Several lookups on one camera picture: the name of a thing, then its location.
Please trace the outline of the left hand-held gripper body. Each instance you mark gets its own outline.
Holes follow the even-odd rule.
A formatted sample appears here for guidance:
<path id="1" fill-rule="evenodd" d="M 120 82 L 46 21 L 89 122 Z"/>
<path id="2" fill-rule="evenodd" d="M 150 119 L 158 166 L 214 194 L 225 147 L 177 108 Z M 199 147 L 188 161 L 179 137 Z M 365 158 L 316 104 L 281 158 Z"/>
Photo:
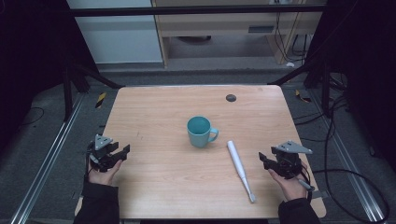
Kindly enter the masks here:
<path id="1" fill-rule="evenodd" d="M 89 159 L 93 169 L 106 172 L 110 168 L 113 139 L 97 134 L 89 144 Z"/>

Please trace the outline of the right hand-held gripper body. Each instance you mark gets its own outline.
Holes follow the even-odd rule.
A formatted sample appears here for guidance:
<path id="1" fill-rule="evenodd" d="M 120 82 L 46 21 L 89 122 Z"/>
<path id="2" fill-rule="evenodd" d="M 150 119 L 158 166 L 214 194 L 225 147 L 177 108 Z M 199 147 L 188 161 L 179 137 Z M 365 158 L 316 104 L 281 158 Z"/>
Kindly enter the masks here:
<path id="1" fill-rule="evenodd" d="M 313 150 L 303 147 L 291 140 L 271 147 L 272 153 L 276 157 L 276 163 L 273 165 L 278 175 L 285 179 L 291 179 L 297 176 L 303 169 L 300 154 L 312 154 Z"/>

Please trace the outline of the white electric toothbrush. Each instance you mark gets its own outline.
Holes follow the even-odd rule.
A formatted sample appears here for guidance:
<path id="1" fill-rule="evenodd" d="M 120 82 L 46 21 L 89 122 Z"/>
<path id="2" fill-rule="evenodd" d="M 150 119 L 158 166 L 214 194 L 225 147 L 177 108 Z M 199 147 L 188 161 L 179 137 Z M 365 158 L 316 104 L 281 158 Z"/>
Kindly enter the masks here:
<path id="1" fill-rule="evenodd" d="M 241 181 L 242 181 L 242 183 L 243 183 L 243 185 L 245 187 L 245 190 L 247 191 L 247 195 L 249 197 L 249 200 L 252 203 L 254 203 L 256 201 L 255 195 L 250 190 L 250 186 L 249 186 L 249 183 L 248 183 L 248 180 L 247 180 L 247 176 L 246 176 L 246 173 L 245 173 L 244 166 L 243 166 L 243 164 L 241 162 L 241 159 L 239 157 L 237 149 L 236 149 L 236 147 L 234 145 L 234 142 L 232 140 L 227 142 L 227 148 L 228 148 L 229 153 L 231 155 L 231 158 L 233 160 L 233 165 L 235 167 L 235 170 L 238 173 L 238 176 L 240 177 L 240 179 L 241 179 Z"/>

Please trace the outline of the teal ceramic mug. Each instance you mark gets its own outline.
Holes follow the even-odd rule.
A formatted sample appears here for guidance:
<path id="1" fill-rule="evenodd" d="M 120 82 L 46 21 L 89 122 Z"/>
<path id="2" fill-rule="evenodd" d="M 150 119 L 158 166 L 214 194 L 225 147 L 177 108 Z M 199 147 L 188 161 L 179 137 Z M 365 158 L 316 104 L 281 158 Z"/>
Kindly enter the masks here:
<path id="1" fill-rule="evenodd" d="M 195 116 L 187 122 L 187 132 L 190 143 L 194 147 L 203 148 L 208 143 L 215 141 L 219 136 L 219 130 L 213 128 L 206 117 Z"/>

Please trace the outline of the person's left hand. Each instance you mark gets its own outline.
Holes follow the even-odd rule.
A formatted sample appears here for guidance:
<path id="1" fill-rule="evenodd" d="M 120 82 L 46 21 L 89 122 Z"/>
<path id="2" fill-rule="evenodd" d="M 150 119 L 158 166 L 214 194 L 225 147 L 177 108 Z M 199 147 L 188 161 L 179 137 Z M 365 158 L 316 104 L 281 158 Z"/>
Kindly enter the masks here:
<path id="1" fill-rule="evenodd" d="M 116 175 L 122 165 L 122 160 L 118 160 L 116 164 L 104 173 L 94 170 L 89 166 L 88 181 L 93 184 L 111 186 L 113 177 Z"/>

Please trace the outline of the person's right hand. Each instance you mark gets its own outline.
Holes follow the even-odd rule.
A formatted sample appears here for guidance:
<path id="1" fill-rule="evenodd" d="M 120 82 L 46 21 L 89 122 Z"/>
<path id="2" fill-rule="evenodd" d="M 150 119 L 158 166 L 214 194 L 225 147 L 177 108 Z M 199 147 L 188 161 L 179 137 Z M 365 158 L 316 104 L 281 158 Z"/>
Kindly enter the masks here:
<path id="1" fill-rule="evenodd" d="M 269 169 L 268 172 L 275 182 L 281 187 L 287 202 L 307 197 L 307 190 L 300 183 L 300 180 L 304 179 L 302 175 L 297 175 L 291 179 L 285 179 L 272 169 Z"/>

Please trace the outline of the black metal stand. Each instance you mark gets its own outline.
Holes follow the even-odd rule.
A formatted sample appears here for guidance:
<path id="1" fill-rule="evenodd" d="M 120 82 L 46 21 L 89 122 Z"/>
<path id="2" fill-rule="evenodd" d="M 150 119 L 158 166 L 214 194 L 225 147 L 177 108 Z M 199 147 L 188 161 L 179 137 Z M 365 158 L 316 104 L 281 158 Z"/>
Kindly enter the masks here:
<path id="1" fill-rule="evenodd" d="M 310 59 L 304 65 L 296 68 L 287 75 L 269 82 L 269 85 L 281 86 L 287 81 L 299 76 L 302 73 L 307 73 L 304 80 L 304 86 L 311 89 L 321 84 L 321 109 L 327 118 L 331 116 L 330 110 L 330 79 L 331 79 L 331 66 L 327 60 Z"/>
<path id="2" fill-rule="evenodd" d="M 88 92 L 91 87 L 86 76 L 92 77 L 112 89 L 123 88 L 123 85 L 103 77 L 93 69 L 79 64 L 73 59 L 65 59 L 65 66 L 62 74 L 64 84 L 64 121 L 68 121 L 73 112 L 72 86 L 75 86 L 78 92 Z"/>

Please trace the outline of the white cabinet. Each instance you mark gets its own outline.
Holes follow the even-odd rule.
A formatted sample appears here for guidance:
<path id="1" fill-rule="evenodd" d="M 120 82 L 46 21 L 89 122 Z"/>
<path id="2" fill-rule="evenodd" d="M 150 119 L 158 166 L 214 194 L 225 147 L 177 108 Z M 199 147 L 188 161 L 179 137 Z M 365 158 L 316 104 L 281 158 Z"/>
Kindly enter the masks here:
<path id="1" fill-rule="evenodd" d="M 151 7 L 150 0 L 66 0 L 71 9 Z M 78 17 L 78 27 L 97 64 L 161 63 L 153 16 Z"/>

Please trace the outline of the dark curtain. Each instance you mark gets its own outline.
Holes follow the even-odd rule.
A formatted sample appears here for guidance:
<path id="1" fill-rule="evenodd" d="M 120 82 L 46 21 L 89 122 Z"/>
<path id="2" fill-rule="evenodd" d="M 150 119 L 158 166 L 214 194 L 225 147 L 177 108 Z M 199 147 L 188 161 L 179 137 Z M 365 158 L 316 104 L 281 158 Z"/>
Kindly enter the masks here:
<path id="1" fill-rule="evenodd" d="M 0 155 L 40 92 L 63 82 L 64 58 L 52 42 L 76 63 L 97 69 L 73 18 L 58 17 L 67 0 L 0 0 Z"/>
<path id="2" fill-rule="evenodd" d="M 308 51 L 346 75 L 375 151 L 396 172 L 396 0 L 327 0 Z"/>

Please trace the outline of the black horizontal bar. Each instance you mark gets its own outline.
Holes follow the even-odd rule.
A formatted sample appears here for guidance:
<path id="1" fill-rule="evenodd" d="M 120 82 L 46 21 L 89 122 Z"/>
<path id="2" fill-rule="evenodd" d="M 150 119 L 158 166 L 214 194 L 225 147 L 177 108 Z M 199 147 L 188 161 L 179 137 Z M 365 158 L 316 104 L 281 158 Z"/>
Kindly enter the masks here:
<path id="1" fill-rule="evenodd" d="M 150 16 L 228 13 L 320 12 L 326 5 L 268 5 L 268 6 L 191 6 L 191 7 L 122 7 L 69 9 L 74 17 Z"/>

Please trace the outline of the metal floor rail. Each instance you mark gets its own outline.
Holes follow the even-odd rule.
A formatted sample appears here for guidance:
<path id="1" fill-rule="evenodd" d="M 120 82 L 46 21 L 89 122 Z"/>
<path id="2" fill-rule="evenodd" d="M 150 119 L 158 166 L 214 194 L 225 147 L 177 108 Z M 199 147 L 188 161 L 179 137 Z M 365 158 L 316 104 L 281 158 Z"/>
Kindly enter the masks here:
<path id="1" fill-rule="evenodd" d="M 62 151 L 64 142 L 73 128 L 84 98 L 85 95 L 83 93 L 77 94 L 76 101 L 72 104 L 72 112 L 69 118 L 63 122 L 51 147 L 49 148 L 49 152 L 41 163 L 41 166 L 37 171 L 35 178 L 30 185 L 30 188 L 27 190 L 25 196 L 23 197 L 23 200 L 21 201 L 20 205 L 18 206 L 17 210 L 15 211 L 8 224 L 26 223 L 35 206 L 38 196 L 40 195 L 45 183 L 47 182 L 47 179 L 50 175 L 50 172 L 52 171 L 55 162 L 58 159 L 59 154 Z"/>
<path id="2" fill-rule="evenodd" d="M 375 185 L 364 175 L 362 175 L 356 166 L 355 162 L 351 159 L 347 148 L 345 147 L 339 133 L 336 131 L 335 124 L 333 123 L 333 112 L 331 110 L 331 116 L 327 118 L 321 109 L 321 102 L 319 101 L 319 95 L 315 91 L 310 91 L 311 99 L 321 113 L 320 119 L 323 121 L 325 127 L 328 129 L 326 132 L 325 143 L 324 143 L 324 159 L 323 169 L 319 172 L 324 174 L 325 185 L 329 196 L 332 198 L 334 203 L 348 216 L 364 224 L 388 224 L 389 218 L 389 204 L 383 197 L 382 192 L 376 189 L 376 193 L 382 199 L 385 211 L 382 211 L 379 203 L 377 202 L 372 189 Z M 329 144 L 332 144 L 335 152 L 338 155 L 340 162 L 342 163 L 341 168 L 329 168 Z M 355 194 L 357 195 L 362 209 L 365 213 L 365 217 L 359 217 L 352 211 L 348 211 L 333 195 L 331 184 L 329 181 L 329 174 L 343 174 L 346 175 Z"/>

